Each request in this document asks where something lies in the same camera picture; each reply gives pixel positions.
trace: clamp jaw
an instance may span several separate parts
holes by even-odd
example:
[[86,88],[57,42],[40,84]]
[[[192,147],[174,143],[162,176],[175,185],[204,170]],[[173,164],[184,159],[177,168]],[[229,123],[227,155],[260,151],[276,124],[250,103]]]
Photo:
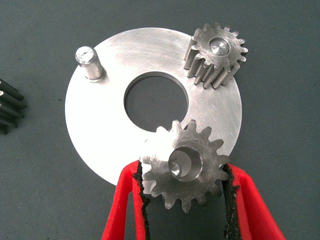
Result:
[[[226,164],[229,179],[222,181],[225,197],[228,240],[285,240],[276,221],[252,180],[242,169]],[[128,194],[133,193],[135,234],[137,240],[149,240],[146,207],[149,199],[143,194],[140,161],[127,165],[115,188],[113,204],[101,240],[123,240],[126,226]]]

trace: gray surface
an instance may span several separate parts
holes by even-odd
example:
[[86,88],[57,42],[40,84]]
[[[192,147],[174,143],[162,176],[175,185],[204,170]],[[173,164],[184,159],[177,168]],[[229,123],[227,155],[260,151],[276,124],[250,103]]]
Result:
[[[236,74],[243,119],[231,162],[252,176],[288,239],[319,238],[319,15],[319,1],[1,1],[0,75],[28,108],[19,127],[0,136],[0,239],[102,234],[115,187],[80,159],[64,118],[75,50],[129,29],[192,35],[215,21],[240,31],[249,49]],[[166,124],[171,120],[167,114]],[[211,197],[207,208],[195,204],[185,215],[153,199],[151,238],[222,239],[223,206]],[[135,239],[133,224],[127,229]]]

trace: gear hub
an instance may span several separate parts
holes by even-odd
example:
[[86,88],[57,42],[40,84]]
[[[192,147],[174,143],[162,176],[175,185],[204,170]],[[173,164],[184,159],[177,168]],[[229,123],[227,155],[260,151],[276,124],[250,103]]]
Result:
[[195,84],[202,81],[205,89],[210,84],[215,89],[226,85],[246,61],[248,49],[243,47],[245,40],[237,38],[238,34],[230,32],[228,26],[221,28],[219,23],[195,30],[184,58],[187,76],[195,76]]
[[189,212],[192,199],[205,205],[207,192],[221,194],[216,180],[228,179],[222,166],[229,162],[229,157],[217,154],[224,141],[210,142],[211,128],[206,127],[200,133],[196,128],[194,120],[185,129],[174,121],[170,131],[158,127],[155,137],[146,141],[148,152],[141,161],[143,167],[150,170],[145,172],[143,180],[155,181],[150,194],[152,197],[162,195],[167,209],[177,199],[181,200],[185,213]]

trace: aluminum plate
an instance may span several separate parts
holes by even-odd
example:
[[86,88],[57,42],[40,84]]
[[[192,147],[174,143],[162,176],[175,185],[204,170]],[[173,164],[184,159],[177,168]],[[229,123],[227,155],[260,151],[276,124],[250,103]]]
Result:
[[[104,80],[92,83],[80,67],[74,71],[65,99],[67,129],[83,161],[109,183],[117,184],[121,170],[140,158],[146,139],[155,134],[136,126],[124,105],[130,87],[148,76],[167,77],[182,88],[187,99],[182,127],[196,120],[197,132],[210,126],[209,140],[224,140],[218,154],[234,148],[242,119],[236,81],[218,89],[195,85],[184,69],[190,38],[164,28],[125,31],[95,47],[107,72]],[[149,185],[144,192],[150,192]]]

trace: machined surface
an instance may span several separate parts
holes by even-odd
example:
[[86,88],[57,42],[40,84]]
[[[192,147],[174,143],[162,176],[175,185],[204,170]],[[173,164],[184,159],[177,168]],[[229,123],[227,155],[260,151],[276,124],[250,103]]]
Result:
[[[230,159],[217,154],[224,141],[217,139],[210,142],[211,131],[210,127],[206,127],[197,132],[194,120],[185,129],[179,121],[173,121],[170,131],[160,126],[156,135],[146,141],[145,155],[141,160],[142,167],[148,167],[149,171],[143,175],[143,180],[151,182],[151,196],[163,196],[166,209],[171,209],[180,199],[183,211],[188,213],[192,199],[204,205],[207,192],[221,194],[216,180],[228,179],[228,174],[220,167]],[[176,150],[188,155],[189,159],[181,154],[172,158]]]
[[80,67],[75,70],[65,100],[68,132],[81,158],[108,182],[116,185],[123,167],[139,159],[146,139],[155,135],[131,122],[124,106],[130,87],[148,76],[167,77],[182,88],[188,104],[183,128],[190,120],[199,132],[211,127],[209,140],[224,141],[219,154],[229,155],[235,146],[242,118],[237,84],[232,79],[217,90],[195,85],[184,69],[190,38],[164,28],[129,30],[96,46],[107,72],[101,82],[91,83]]
[[229,26],[221,28],[219,23],[196,29],[185,55],[188,77],[195,76],[194,83],[202,81],[204,88],[226,85],[246,61],[248,49],[242,47],[246,41],[238,35],[237,31],[230,32]]

